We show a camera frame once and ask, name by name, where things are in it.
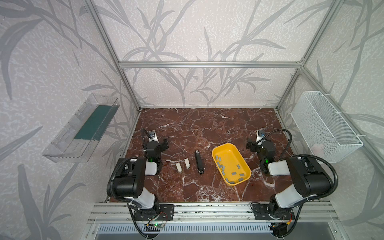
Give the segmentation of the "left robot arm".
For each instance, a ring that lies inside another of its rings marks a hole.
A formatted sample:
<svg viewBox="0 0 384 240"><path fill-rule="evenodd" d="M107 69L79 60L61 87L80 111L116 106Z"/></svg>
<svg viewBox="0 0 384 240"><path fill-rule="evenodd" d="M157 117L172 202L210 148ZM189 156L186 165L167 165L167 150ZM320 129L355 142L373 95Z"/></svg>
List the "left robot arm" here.
<svg viewBox="0 0 384 240"><path fill-rule="evenodd" d="M107 185L107 195L128 204L139 220L153 219L161 213L158 197L145 188L146 176L158 175L163 167L162 152L169 148L155 131L141 130L143 157L120 158Z"/></svg>

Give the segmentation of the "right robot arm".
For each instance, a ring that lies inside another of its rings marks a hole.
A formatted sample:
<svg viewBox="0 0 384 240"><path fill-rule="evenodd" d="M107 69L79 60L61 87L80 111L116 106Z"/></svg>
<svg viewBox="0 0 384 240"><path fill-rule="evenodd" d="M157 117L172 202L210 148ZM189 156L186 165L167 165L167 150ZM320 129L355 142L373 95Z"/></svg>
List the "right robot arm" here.
<svg viewBox="0 0 384 240"><path fill-rule="evenodd" d="M269 203L251 203L256 220L294 219L294 208L304 203L331 195L339 184L334 167L326 160L308 154L275 160L275 144L268 134L258 130L256 139L248 140L246 148L256 153L263 174L290 176L293 183L280 193L271 196Z"/></svg>

